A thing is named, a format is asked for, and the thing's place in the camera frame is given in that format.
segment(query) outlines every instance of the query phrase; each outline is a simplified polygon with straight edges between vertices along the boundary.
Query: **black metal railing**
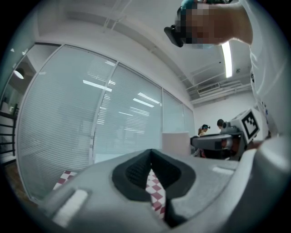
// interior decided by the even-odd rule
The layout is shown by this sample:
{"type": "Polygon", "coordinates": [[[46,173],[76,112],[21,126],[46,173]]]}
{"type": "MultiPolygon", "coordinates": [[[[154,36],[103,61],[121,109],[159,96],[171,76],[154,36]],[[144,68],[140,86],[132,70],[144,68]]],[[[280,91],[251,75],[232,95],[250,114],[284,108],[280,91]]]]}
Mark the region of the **black metal railing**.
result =
{"type": "Polygon", "coordinates": [[[13,121],[12,125],[0,124],[0,127],[12,128],[12,133],[0,133],[0,136],[11,136],[10,142],[0,142],[0,154],[6,154],[9,152],[13,152],[13,156],[15,156],[15,127],[16,127],[16,119],[18,115],[19,108],[17,104],[14,107],[14,111],[12,114],[8,114],[6,112],[0,111],[0,116],[11,119],[13,121]],[[12,145],[12,150],[2,150],[3,146],[5,145],[12,145]]]}

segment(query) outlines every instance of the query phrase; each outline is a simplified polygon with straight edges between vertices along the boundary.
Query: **ceiling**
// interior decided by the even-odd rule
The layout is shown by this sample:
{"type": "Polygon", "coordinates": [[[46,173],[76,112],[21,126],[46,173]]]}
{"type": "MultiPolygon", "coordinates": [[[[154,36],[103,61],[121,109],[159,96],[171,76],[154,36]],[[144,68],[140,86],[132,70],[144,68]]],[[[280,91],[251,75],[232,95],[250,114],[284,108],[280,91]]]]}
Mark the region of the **ceiling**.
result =
{"type": "MultiPolygon", "coordinates": [[[[59,0],[57,10],[64,19],[102,25],[104,31],[115,30],[147,48],[176,74],[190,99],[201,96],[197,89],[225,82],[225,63],[221,46],[207,50],[178,48],[171,44],[164,28],[174,24],[181,0],[59,0]]],[[[233,76],[227,81],[250,82],[249,46],[230,41],[233,76]]]]}

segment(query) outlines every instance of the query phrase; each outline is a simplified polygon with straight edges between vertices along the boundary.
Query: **red and white checkered cloth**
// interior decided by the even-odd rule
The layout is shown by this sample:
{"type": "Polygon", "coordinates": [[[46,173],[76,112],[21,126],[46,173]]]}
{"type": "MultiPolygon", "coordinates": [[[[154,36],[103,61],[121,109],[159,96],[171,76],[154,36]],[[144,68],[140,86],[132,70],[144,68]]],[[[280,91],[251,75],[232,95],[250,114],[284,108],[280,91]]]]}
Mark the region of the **red and white checkered cloth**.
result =
{"type": "MultiPolygon", "coordinates": [[[[76,174],[76,172],[64,171],[57,184],[55,184],[54,190],[67,182],[70,178],[74,177],[76,174]]],[[[149,173],[145,190],[151,195],[152,209],[159,216],[159,218],[163,219],[166,210],[166,192],[155,176],[153,170],[149,173]]]]}

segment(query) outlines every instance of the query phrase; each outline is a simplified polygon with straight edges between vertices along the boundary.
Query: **white shirt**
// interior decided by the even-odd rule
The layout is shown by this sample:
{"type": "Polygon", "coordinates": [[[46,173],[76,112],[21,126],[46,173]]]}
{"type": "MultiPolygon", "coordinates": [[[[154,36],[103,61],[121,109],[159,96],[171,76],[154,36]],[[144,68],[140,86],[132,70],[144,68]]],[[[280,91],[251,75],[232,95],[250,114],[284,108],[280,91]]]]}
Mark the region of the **white shirt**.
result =
{"type": "Polygon", "coordinates": [[[276,22],[253,0],[240,0],[253,29],[250,46],[257,106],[272,136],[290,133],[290,47],[276,22]]]}

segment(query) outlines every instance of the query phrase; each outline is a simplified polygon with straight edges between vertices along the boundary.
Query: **wooden floor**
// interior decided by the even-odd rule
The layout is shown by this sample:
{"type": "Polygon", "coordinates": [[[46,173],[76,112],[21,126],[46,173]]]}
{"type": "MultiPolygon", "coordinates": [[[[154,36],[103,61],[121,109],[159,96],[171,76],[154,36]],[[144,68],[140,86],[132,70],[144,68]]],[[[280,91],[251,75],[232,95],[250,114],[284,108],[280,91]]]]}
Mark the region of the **wooden floor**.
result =
{"type": "Polygon", "coordinates": [[[32,207],[37,207],[37,205],[33,202],[31,202],[29,200],[29,198],[27,197],[24,188],[22,186],[21,180],[20,180],[20,176],[18,173],[18,169],[17,169],[17,164],[16,162],[13,162],[11,164],[8,164],[5,166],[5,173],[6,173],[6,177],[12,187],[12,189],[14,190],[16,196],[24,202],[24,204],[27,204],[29,206],[32,207]]]}

